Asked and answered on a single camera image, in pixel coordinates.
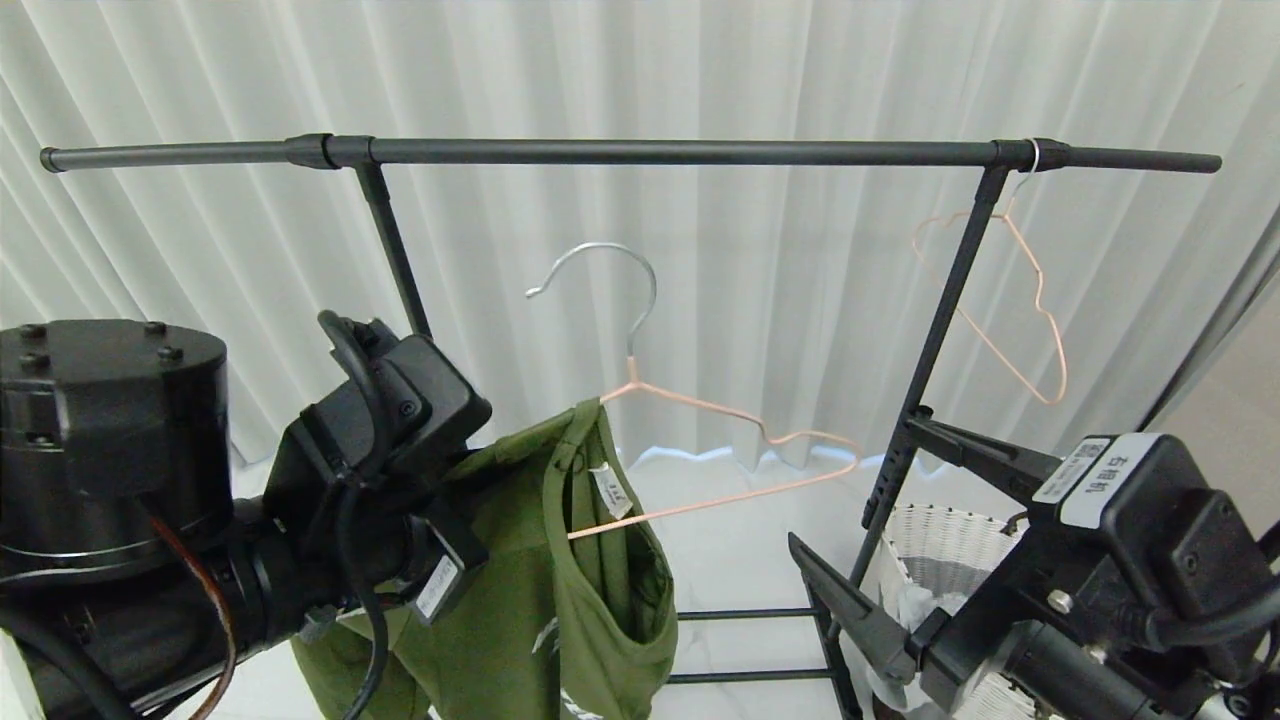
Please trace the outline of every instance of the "clothing rack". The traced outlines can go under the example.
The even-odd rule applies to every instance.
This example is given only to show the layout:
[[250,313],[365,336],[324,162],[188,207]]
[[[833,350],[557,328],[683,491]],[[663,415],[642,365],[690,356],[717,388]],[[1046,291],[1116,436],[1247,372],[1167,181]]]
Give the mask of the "clothing rack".
[[[924,337],[911,383],[881,465],[876,487],[863,509],[867,536],[850,573],[861,583],[876,546],[884,533],[890,512],[906,480],[918,445],[908,420],[919,413],[924,388],[942,348],[969,270],[978,254],[991,214],[1011,172],[1047,172],[1059,168],[1112,168],[1215,173],[1222,165],[1216,155],[1073,147],[1047,138],[993,140],[991,142],[864,142],[864,141],[618,141],[618,140],[388,140],[370,136],[312,133],[261,142],[202,142],[123,147],[54,149],[40,154],[49,172],[137,168],[150,165],[207,165],[289,163],[306,168],[337,170],[351,168],[369,202],[378,236],[390,265],[410,325],[430,336],[426,310],[413,281],[404,241],[392,210],[390,191],[383,176],[385,164],[465,165],[895,165],[982,168],[973,208],[960,237],[951,270],[933,320]],[[840,650],[840,629],[831,614],[809,589],[809,607],[763,610],[714,610],[681,612],[682,621],[768,620],[813,618],[822,642],[826,667],[672,675],[671,683],[727,683],[795,679],[829,679],[841,714],[860,720],[861,710]]]

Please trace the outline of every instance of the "beige wall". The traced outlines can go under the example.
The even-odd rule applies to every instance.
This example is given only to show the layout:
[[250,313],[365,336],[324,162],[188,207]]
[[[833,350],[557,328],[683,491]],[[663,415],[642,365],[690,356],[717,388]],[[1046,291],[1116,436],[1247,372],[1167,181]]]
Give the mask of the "beige wall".
[[1262,297],[1155,429],[1180,437],[1254,533],[1280,519],[1280,291]]

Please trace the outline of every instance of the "black metal rod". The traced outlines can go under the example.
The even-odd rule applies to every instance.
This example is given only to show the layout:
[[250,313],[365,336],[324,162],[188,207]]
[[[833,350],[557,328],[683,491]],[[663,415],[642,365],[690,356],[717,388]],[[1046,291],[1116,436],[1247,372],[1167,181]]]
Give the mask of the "black metal rod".
[[387,187],[387,178],[383,176],[381,168],[374,163],[361,163],[355,169],[356,177],[360,178],[360,188],[365,191],[369,210],[374,215],[378,237],[383,241],[387,264],[390,265],[392,278],[396,279],[396,290],[399,292],[401,304],[404,305],[404,314],[408,315],[410,328],[415,334],[430,337],[431,325],[426,322],[426,307],[422,306],[422,296],[413,279],[413,268],[408,263],[404,240],[396,223],[396,211],[392,209],[392,193]]
[[863,720],[863,706],[858,702],[858,693],[854,692],[854,682],[850,678],[849,664],[845,662],[845,652],[840,650],[840,630],[832,632],[837,625],[831,619],[831,611],[822,603],[813,588],[805,585],[809,592],[809,602],[813,603],[813,623],[818,628],[818,638],[822,642],[822,656],[831,670],[831,687],[836,692],[836,705],[840,707],[840,716],[844,720]]
[[760,610],[690,610],[681,612],[681,620],[759,620],[764,618],[812,618],[812,607],[765,607]]
[[[933,365],[937,363],[938,352],[942,350],[942,341],[946,338],[947,328],[955,316],[956,306],[960,304],[960,293],[964,292],[964,284],[969,279],[973,260],[977,258],[978,247],[982,245],[982,236],[987,232],[987,223],[991,222],[991,214],[996,209],[996,201],[1000,200],[1000,192],[1004,190],[1007,177],[1009,168],[987,168],[978,182],[978,191],[974,195],[969,222],[965,223],[964,234],[960,237],[960,247],[956,250],[955,260],[951,263],[951,273],[947,275],[947,282],[942,288],[938,307],[933,313],[933,322],[929,324],[929,332],[924,338],[924,347],[920,348],[920,357],[915,364],[915,373],[911,375],[911,384],[906,389],[906,397],[902,400],[902,409],[899,413],[897,424],[890,438],[888,451],[884,454],[884,460],[881,464],[876,488],[872,491],[872,497],[867,501],[869,516],[868,514],[863,516],[867,537],[863,539],[863,547],[858,551],[854,570],[849,575],[849,579],[855,585],[861,585],[863,578],[867,575],[872,555],[876,553],[876,546],[879,543],[881,536],[884,534],[888,515],[893,511],[893,503],[897,502],[897,495],[902,491],[902,483],[906,482],[906,473],[911,468],[911,460],[915,459],[916,445],[911,438],[906,421],[913,416],[924,398],[924,388],[929,384],[929,375],[933,374]],[[838,625],[833,625],[828,635],[833,637],[838,632]]]
[[692,673],[667,678],[668,685],[696,685],[701,683],[759,683],[765,680],[820,680],[831,676],[831,670],[744,670],[740,673]]
[[[325,142],[340,141],[342,136]],[[408,164],[611,164],[611,165],[1004,165],[1025,170],[1029,141],[704,141],[704,140],[394,140],[362,138],[376,163]],[[50,172],[142,165],[287,163],[288,140],[200,142],[122,147],[54,149],[41,152]],[[1052,141],[1043,141],[1046,145]],[[1053,167],[1124,168],[1212,173],[1216,155],[1069,147]]]

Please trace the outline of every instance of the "red wire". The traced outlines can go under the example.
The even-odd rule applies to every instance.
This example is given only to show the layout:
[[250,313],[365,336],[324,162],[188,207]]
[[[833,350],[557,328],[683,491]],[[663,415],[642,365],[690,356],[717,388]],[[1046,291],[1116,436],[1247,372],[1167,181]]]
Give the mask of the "red wire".
[[151,527],[155,529],[156,534],[160,536],[164,542],[173,548],[173,551],[182,559],[183,565],[187,570],[195,575],[200,584],[205,588],[205,594],[214,603],[214,609],[218,611],[218,620],[223,625],[223,633],[227,637],[227,659],[223,662],[223,674],[218,678],[218,684],[214,685],[212,692],[205,698],[205,702],[200,705],[196,712],[191,716],[191,720],[205,720],[209,717],[218,703],[221,702],[223,696],[227,694],[227,688],[232,684],[232,675],[236,674],[236,628],[232,624],[232,610],[227,605],[227,598],[223,596],[223,591],[218,587],[212,575],[200,561],[195,553],[187,548],[182,538],[178,537],[173,529],[154,512],[148,512],[151,519]]

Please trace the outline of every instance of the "white floor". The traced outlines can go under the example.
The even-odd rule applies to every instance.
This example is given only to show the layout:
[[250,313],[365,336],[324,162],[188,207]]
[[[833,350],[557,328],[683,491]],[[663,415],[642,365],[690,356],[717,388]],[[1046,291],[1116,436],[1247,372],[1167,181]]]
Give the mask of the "white floor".
[[[846,464],[845,457],[819,451],[805,470],[767,456],[749,473],[726,452],[701,459],[650,452],[628,475],[645,507],[657,510],[769,487]],[[655,529],[677,579],[680,610],[804,605],[800,574],[787,552],[787,532],[799,534],[837,568],[851,568],[861,538],[863,503],[877,468],[868,461],[858,471],[829,483],[657,521]],[[261,480],[260,475],[243,478],[238,491],[253,493]],[[902,501],[948,505],[998,518],[1018,510],[980,480],[952,468],[932,475],[915,473]],[[846,656],[856,666],[856,651],[847,641]],[[822,664],[809,619],[719,620],[681,625],[675,671],[772,670]],[[854,675],[860,680],[858,671]],[[188,716],[197,700],[174,716]],[[287,646],[244,662],[214,714],[218,720],[319,716]],[[840,714],[829,682],[795,680],[668,685],[654,701],[653,717],[838,720]]]

